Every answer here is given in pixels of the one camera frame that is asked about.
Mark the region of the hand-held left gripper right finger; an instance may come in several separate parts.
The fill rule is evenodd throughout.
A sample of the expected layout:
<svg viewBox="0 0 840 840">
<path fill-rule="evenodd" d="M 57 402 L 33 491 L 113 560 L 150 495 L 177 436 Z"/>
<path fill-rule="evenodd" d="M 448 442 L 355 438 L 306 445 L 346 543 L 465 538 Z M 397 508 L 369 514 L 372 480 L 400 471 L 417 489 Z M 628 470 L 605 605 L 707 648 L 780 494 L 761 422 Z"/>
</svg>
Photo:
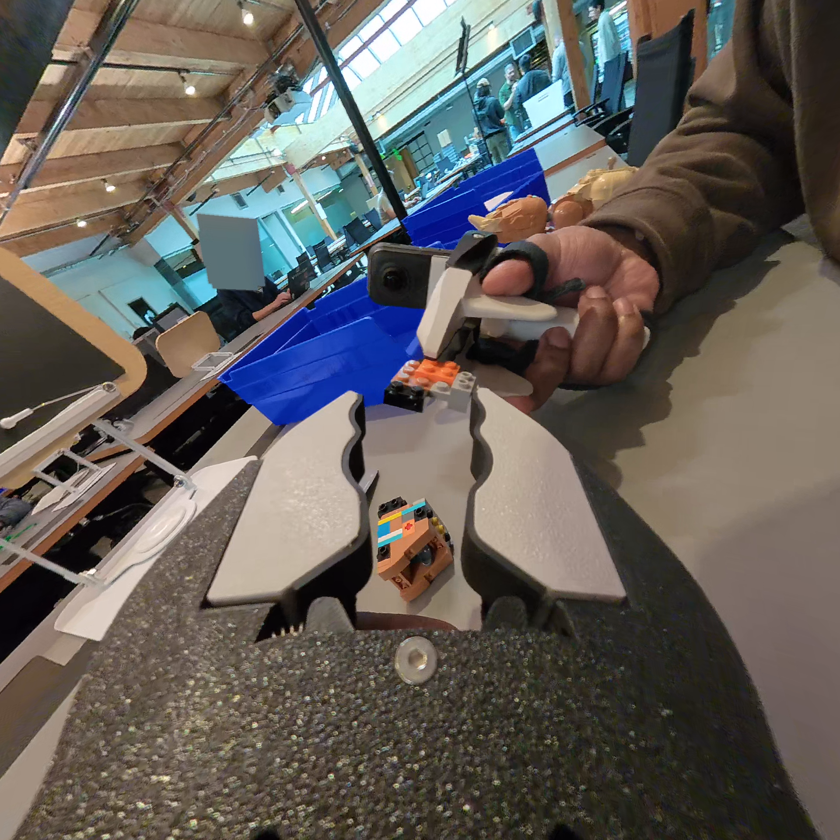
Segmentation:
<svg viewBox="0 0 840 840">
<path fill-rule="evenodd" d="M 568 450 L 487 388 L 474 394 L 463 573 L 489 605 L 565 598 L 620 602 L 626 593 Z"/>
</svg>

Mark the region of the ceiling projector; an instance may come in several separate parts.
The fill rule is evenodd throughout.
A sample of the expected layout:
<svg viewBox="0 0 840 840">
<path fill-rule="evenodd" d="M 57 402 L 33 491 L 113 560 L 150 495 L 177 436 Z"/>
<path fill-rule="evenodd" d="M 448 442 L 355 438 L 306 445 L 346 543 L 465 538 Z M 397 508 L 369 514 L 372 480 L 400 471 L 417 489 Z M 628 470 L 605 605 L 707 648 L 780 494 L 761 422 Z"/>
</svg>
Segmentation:
<svg viewBox="0 0 840 840">
<path fill-rule="evenodd" d="M 312 106 L 312 96 L 304 91 L 297 71 L 286 63 L 271 74 L 263 108 L 264 122 L 270 127 L 290 125 L 298 117 L 306 117 Z"/>
</svg>

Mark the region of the wooden-edged background desk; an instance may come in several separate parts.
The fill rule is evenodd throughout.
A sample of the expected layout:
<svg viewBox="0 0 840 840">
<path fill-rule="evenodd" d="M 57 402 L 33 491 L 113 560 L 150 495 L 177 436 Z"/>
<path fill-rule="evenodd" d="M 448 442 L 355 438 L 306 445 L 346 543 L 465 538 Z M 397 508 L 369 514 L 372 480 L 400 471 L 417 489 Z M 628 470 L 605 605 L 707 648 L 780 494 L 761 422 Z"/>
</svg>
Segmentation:
<svg viewBox="0 0 840 840">
<path fill-rule="evenodd" d="M 225 352 L 234 354 L 226 364 L 211 371 L 192 371 L 156 396 L 126 420 L 129 435 L 142 445 L 160 447 L 165 455 L 184 456 L 185 462 L 192 464 L 249 410 L 245 401 L 221 382 L 221 374 L 243 361 L 297 312 L 313 305 L 361 261 L 362 255 L 356 255 L 321 274 L 297 300 L 243 331 L 224 347 Z"/>
</svg>

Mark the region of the beige toy figurine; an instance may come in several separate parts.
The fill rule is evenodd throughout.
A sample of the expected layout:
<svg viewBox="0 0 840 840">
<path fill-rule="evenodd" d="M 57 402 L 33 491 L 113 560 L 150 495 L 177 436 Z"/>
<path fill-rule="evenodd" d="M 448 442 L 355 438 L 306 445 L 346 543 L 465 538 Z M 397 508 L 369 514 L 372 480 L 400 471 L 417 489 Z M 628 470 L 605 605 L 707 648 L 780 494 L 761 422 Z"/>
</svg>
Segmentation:
<svg viewBox="0 0 840 840">
<path fill-rule="evenodd" d="M 552 229 L 579 224 L 603 206 L 634 176 L 636 166 L 590 170 L 549 208 Z"/>
</svg>

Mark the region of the colourful toy brick model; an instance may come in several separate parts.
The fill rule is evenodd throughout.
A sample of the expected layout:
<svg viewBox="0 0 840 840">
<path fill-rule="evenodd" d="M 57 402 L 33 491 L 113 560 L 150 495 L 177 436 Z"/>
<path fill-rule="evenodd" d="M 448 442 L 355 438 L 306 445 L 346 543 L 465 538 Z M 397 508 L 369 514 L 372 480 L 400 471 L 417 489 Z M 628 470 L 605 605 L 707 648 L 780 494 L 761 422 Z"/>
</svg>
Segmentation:
<svg viewBox="0 0 840 840">
<path fill-rule="evenodd" d="M 430 503 L 396 497 L 377 508 L 376 573 L 412 602 L 453 564 L 454 542 Z"/>
</svg>

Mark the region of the person's right forearm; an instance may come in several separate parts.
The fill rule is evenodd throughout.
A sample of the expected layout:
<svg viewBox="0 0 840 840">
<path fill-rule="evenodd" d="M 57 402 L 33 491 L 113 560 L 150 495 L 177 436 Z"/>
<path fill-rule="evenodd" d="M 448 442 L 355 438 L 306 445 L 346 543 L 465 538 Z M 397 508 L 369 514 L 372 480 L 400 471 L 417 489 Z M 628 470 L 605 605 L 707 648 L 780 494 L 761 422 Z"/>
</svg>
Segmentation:
<svg viewBox="0 0 840 840">
<path fill-rule="evenodd" d="M 737 2 L 677 128 L 586 222 L 653 252 L 656 312 L 806 214 L 839 259 L 839 2 Z"/>
</svg>

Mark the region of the orange grey black brick cluster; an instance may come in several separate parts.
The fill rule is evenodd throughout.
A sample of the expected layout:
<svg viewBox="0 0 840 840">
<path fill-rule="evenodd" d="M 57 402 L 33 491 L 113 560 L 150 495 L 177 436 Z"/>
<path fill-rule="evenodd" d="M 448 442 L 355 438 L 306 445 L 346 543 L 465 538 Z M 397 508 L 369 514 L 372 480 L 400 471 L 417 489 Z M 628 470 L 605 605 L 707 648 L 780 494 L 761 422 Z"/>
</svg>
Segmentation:
<svg viewBox="0 0 840 840">
<path fill-rule="evenodd" d="M 427 403 L 437 400 L 452 411 L 467 413 L 475 388 L 476 377 L 456 362 L 410 360 L 393 375 L 383 403 L 422 413 Z"/>
</svg>

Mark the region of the black mesh office chair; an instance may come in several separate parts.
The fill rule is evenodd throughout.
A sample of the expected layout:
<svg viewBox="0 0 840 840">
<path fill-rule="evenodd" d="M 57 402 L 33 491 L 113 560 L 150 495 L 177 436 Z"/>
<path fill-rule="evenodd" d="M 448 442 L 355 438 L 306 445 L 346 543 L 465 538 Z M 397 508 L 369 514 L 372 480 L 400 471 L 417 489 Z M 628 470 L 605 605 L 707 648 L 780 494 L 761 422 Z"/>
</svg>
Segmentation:
<svg viewBox="0 0 840 840">
<path fill-rule="evenodd" d="M 636 97 L 626 163 L 641 166 L 656 145 L 678 124 L 690 84 L 695 11 L 677 26 L 637 45 Z"/>
</svg>

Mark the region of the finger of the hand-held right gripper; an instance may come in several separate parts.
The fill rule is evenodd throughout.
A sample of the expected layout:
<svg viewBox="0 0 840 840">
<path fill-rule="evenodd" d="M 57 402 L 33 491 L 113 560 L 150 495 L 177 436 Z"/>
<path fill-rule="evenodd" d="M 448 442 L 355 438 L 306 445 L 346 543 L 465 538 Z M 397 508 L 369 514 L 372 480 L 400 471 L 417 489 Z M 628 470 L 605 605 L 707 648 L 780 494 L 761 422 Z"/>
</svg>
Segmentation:
<svg viewBox="0 0 840 840">
<path fill-rule="evenodd" d="M 449 267 L 438 279 L 416 329 L 424 358 L 437 360 L 462 325 L 461 304 L 473 278 L 468 269 Z"/>
</svg>

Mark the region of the white metal stand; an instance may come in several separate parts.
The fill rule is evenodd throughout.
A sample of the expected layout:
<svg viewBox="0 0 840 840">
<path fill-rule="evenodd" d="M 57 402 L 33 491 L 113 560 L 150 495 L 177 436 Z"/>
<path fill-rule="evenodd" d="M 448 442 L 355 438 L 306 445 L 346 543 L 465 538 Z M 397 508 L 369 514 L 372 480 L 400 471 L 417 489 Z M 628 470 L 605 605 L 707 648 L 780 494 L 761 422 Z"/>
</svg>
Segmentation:
<svg viewBox="0 0 840 840">
<path fill-rule="evenodd" d="M 58 611 L 54 628 L 58 634 L 93 642 L 102 641 L 123 604 L 164 551 L 248 463 L 256 460 L 253 456 L 240 458 L 211 465 L 189 476 L 102 420 L 117 396 L 118 387 L 112 382 L 66 396 L 69 403 L 62 411 L 7 447 L 1 458 L 3 479 L 10 478 L 15 469 L 23 467 L 33 475 L 51 481 L 43 467 L 60 455 L 76 460 L 87 470 L 88 477 L 93 477 L 99 468 L 90 460 L 59 448 L 62 438 L 92 424 L 174 479 L 173 489 L 131 531 L 121 546 L 93 570 L 73 572 L 28 549 L 20 539 L 2 538 L 3 560 L 13 560 L 17 565 L 26 560 L 75 586 Z"/>
</svg>

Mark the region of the grey desk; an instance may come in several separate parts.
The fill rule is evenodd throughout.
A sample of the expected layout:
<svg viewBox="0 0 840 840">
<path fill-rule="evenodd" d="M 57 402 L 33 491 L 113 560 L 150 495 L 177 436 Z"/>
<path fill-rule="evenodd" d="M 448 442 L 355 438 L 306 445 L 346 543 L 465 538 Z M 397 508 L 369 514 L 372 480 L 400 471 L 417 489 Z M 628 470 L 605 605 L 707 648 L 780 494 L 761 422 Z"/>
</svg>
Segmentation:
<svg viewBox="0 0 840 840">
<path fill-rule="evenodd" d="M 570 453 L 620 602 L 463 573 L 469 415 L 367 406 L 370 577 L 214 606 L 244 467 L 123 604 L 18 838 L 838 838 L 838 269 L 777 232 L 658 321 L 624 383 L 531 417 Z M 412 602 L 377 508 L 455 560 Z"/>
</svg>

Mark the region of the black floor lamp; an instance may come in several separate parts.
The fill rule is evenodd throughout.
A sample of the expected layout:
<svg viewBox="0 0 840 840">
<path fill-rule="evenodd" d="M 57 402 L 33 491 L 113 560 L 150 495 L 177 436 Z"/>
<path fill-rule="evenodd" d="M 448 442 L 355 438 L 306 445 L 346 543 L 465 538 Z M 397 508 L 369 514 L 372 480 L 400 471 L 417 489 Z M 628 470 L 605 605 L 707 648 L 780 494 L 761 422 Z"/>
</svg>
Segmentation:
<svg viewBox="0 0 840 840">
<path fill-rule="evenodd" d="M 331 48 L 327 36 L 318 21 L 318 17 L 309 1 L 296 1 L 295 5 L 297 6 L 297 10 L 301 16 L 302 24 L 309 33 L 318 55 L 321 58 L 322 64 L 327 70 L 328 76 L 339 95 L 339 99 L 342 102 L 344 110 L 351 121 L 353 129 L 358 135 L 359 141 L 364 148 L 364 152 L 368 155 L 374 167 L 374 171 L 380 179 L 381 187 L 392 207 L 395 217 L 402 222 L 407 217 L 407 211 L 404 207 L 403 200 L 396 189 L 391 175 L 386 169 L 382 156 L 371 137 L 370 131 L 367 128 L 358 104 L 348 88 L 345 79 L 343 78 L 339 63 L 333 54 L 333 49 Z"/>
</svg>

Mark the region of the wooden-backed chair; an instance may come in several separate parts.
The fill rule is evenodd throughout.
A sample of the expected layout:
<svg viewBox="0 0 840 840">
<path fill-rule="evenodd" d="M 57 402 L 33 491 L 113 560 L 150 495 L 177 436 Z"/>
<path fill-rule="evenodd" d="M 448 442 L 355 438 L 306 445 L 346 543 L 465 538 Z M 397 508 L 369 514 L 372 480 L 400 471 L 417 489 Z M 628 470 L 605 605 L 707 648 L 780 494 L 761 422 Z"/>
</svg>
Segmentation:
<svg viewBox="0 0 840 840">
<path fill-rule="evenodd" d="M 179 380 L 193 372 L 196 362 L 220 351 L 221 347 L 222 341 L 204 311 L 196 311 L 181 320 L 155 341 L 155 349 L 164 366 Z"/>
</svg>

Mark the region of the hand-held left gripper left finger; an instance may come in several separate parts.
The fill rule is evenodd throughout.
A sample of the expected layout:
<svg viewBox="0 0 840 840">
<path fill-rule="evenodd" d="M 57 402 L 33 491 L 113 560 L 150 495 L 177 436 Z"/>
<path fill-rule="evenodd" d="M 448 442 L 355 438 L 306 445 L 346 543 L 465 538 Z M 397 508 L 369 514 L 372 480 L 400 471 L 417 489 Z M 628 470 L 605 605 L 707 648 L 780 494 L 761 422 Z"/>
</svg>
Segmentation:
<svg viewBox="0 0 840 840">
<path fill-rule="evenodd" d="M 370 577 L 363 396 L 346 392 L 285 432 L 260 460 L 206 599 L 307 607 Z"/>
</svg>

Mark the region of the blue plastic bin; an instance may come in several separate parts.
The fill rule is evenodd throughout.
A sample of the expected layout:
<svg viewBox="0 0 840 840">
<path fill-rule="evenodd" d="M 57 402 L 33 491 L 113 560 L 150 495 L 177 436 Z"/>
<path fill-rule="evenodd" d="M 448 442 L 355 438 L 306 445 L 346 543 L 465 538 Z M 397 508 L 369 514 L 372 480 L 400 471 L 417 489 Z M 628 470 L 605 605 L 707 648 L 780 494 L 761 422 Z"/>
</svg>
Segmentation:
<svg viewBox="0 0 840 840">
<path fill-rule="evenodd" d="M 220 376 L 274 425 L 300 422 L 345 392 L 361 394 L 367 406 L 382 404 L 393 375 L 423 356 L 416 334 L 399 343 L 370 318 L 303 340 L 314 307 L 298 311 Z"/>
<path fill-rule="evenodd" d="M 302 333 L 303 340 L 324 338 L 328 333 L 357 321 L 372 319 L 381 331 L 403 344 L 414 340 L 423 314 L 421 309 L 375 303 L 368 291 L 366 275 L 318 299 L 314 309 L 307 312 L 309 323 Z"/>
<path fill-rule="evenodd" d="M 539 196 L 549 189 L 535 150 L 527 150 L 473 175 L 408 215 L 403 225 L 417 247 L 451 249 L 472 229 L 469 216 L 485 217 L 507 201 Z"/>
</svg>

